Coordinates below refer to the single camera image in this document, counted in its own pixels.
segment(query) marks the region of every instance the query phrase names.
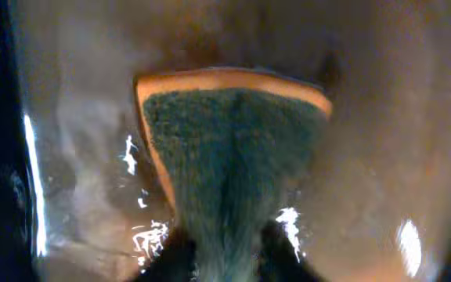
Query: wet surface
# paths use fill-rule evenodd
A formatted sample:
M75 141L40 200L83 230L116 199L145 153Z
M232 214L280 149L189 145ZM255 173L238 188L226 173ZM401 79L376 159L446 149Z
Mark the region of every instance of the wet surface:
M407 279L397 232L411 220L422 243L416 279L441 268L451 234L451 1L12 7L44 190L44 277L123 280L153 255L132 228L171 225L139 130L136 74L227 65L315 81L330 51L342 65L328 93L334 116L315 163L286 184L300 191L287 196L301 213L301 250L331 280Z

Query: shiny surface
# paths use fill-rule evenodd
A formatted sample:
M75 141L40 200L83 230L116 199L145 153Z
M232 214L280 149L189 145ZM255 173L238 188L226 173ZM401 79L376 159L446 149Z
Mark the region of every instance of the shiny surface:
M411 220L422 250L413 279L438 274L451 235L451 1L12 4L48 280L123 280L143 260L133 237L151 220L171 229L140 138L135 74L260 66L311 81L328 49L343 68L328 93L334 116L310 177L286 184L300 192L287 196L301 251L330 280L410 280L396 237Z

